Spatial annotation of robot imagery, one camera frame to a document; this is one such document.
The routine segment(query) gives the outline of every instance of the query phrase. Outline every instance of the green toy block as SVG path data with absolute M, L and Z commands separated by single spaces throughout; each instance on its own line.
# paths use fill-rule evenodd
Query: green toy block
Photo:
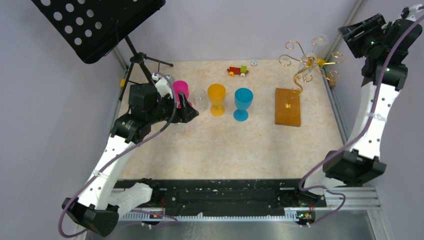
M 246 73 L 247 71 L 248 71 L 248 67 L 247 66 L 241 66 L 240 73 Z

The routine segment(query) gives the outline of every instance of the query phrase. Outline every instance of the marble tabletop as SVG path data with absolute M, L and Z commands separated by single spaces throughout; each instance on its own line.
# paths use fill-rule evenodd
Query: marble tabletop
M 303 84 L 300 96 L 301 127 L 275 125 L 276 88 L 293 88 L 292 78 L 298 66 L 282 66 L 274 60 L 180 61 L 174 66 L 160 65 L 160 71 L 184 80 L 192 93 L 214 83 L 226 88 L 225 114 L 212 116 L 209 109 L 193 121 L 171 124 L 153 140 L 136 149 L 121 179 L 276 179 L 301 178 L 320 162 L 330 150 L 342 144 L 339 129 L 322 77 Z M 147 62 L 151 72 L 158 69 Z M 247 66 L 245 78 L 228 76 L 231 65 Z M 146 83 L 137 65 L 131 81 Z M 233 118 L 234 93 L 249 88 L 254 97 L 247 110 L 247 121 Z M 122 100 L 121 116 L 128 109 L 127 87 Z M 152 133 L 165 123 L 157 123 Z

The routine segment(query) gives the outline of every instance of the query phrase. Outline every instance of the blue goblet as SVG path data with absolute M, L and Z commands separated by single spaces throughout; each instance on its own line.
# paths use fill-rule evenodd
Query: blue goblet
M 245 87 L 235 91 L 234 101 L 237 110 L 234 111 L 234 118 L 239 122 L 244 122 L 248 119 L 249 113 L 246 111 L 252 104 L 253 92 Z

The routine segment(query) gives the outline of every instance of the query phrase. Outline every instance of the black perforated metal plate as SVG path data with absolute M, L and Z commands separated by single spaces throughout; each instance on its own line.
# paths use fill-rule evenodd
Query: black perforated metal plate
M 32 0 L 86 64 L 97 62 L 165 0 Z

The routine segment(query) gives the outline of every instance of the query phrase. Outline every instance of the yellow goblet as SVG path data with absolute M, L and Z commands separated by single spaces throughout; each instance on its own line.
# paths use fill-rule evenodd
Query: yellow goblet
M 222 116 L 225 113 L 225 108 L 223 106 L 225 93 L 225 87 L 219 83 L 212 84 L 207 89 L 207 96 L 212 104 L 212 107 L 210 107 L 210 113 L 215 117 Z

